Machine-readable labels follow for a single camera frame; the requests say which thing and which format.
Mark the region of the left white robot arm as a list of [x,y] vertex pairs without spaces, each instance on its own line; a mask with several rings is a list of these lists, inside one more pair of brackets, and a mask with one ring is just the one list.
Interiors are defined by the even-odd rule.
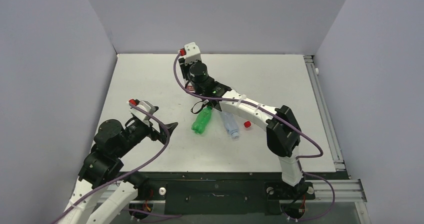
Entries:
[[[149,178],[140,169],[159,157],[178,126],[177,122],[164,124],[154,117],[157,110],[148,102],[131,104],[132,117],[125,125],[116,119],[100,124],[68,205],[54,224],[109,224],[130,201],[148,195]],[[163,147],[144,164],[121,175],[121,158],[146,137]]]

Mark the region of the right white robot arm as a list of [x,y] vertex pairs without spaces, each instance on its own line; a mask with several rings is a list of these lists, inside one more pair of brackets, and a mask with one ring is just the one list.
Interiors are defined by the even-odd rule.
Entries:
[[199,98],[203,107],[239,116],[265,131],[267,148],[279,158],[282,191],[289,198],[296,197],[302,191],[304,175],[298,161],[301,129],[292,110],[285,105],[277,108],[244,97],[210,77],[201,60],[186,64],[185,58],[177,56],[174,72],[178,67],[184,81],[194,86],[194,92],[187,90],[183,83],[179,84],[180,87]]

